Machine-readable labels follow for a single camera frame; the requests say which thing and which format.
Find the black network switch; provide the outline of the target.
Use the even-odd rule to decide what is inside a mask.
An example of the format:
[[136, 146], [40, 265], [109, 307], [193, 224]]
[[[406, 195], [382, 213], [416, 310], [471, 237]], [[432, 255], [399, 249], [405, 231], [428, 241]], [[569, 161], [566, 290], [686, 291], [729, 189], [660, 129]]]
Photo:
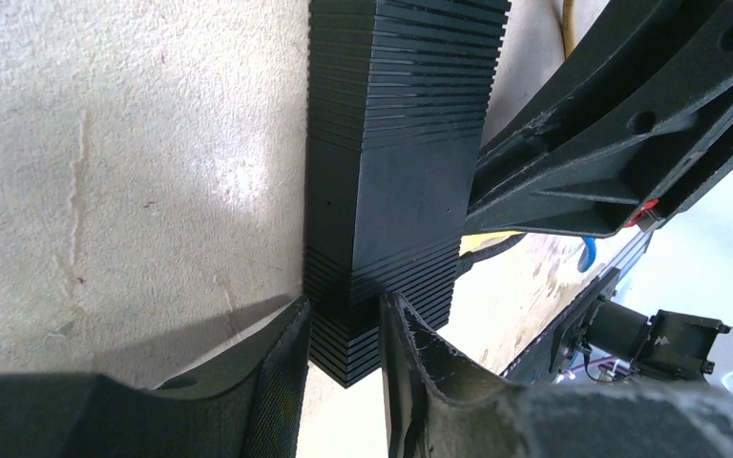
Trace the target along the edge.
[[311, 361], [380, 365], [379, 300], [447, 323], [507, 1], [313, 1], [303, 292]]

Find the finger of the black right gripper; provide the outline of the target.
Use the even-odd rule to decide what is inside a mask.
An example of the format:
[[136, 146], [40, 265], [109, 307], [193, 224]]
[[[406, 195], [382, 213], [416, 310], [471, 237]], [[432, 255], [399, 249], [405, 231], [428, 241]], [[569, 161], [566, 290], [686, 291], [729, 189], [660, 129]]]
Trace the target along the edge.
[[644, 211], [671, 219], [733, 170], [733, 1], [721, 6], [642, 86], [477, 202], [466, 230], [605, 238]]
[[721, 6], [719, 1], [611, 1], [534, 97], [482, 147], [471, 201], [534, 158], [505, 152], [522, 135], [552, 151], [608, 114], [642, 86]]

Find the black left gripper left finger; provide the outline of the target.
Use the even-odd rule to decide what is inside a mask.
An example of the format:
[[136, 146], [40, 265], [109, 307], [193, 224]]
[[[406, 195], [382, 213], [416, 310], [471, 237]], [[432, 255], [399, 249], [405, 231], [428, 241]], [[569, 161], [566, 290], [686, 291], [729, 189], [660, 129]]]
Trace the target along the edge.
[[292, 457], [310, 331], [299, 298], [156, 389], [96, 373], [0, 375], [0, 457]]

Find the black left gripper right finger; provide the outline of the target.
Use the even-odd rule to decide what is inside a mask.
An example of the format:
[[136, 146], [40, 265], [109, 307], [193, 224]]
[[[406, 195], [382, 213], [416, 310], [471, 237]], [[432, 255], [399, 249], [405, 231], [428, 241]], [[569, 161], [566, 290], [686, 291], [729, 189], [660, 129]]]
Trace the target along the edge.
[[391, 457], [733, 457], [733, 396], [701, 384], [515, 384], [380, 299]]

